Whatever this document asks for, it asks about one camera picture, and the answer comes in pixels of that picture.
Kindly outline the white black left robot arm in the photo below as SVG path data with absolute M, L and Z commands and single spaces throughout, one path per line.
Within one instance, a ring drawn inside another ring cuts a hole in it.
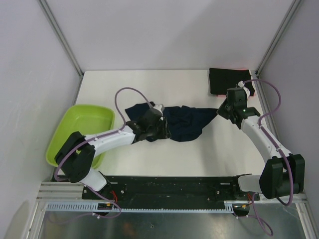
M 92 135 L 82 135 L 78 131 L 72 133 L 55 156 L 57 170 L 61 170 L 69 182 L 82 183 L 93 189 L 93 194 L 99 199 L 107 198 L 110 186 L 105 176 L 93 168 L 93 159 L 110 149 L 148 137 L 169 138 L 163 111 L 163 105 L 155 105 L 137 121 L 125 122 L 121 128 Z

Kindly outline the navy blue t shirt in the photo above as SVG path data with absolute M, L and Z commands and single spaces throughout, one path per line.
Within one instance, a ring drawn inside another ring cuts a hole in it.
M 163 115 L 167 119 L 171 140 L 187 142 L 202 134 L 204 127 L 217 116 L 217 109 L 173 106 L 166 107 Z

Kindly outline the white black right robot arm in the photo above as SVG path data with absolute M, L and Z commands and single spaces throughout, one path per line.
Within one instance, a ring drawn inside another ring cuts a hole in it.
M 291 202 L 294 194 L 304 190 L 305 160 L 300 154 L 292 154 L 274 137 L 260 121 L 260 113 L 248 107 L 247 101 L 245 88 L 230 88 L 217 113 L 250 138 L 265 161 L 265 167 L 261 175 L 238 176 L 238 183 L 230 187 L 230 195 L 241 200 L 248 192 L 256 192 L 267 199 L 288 196 Z

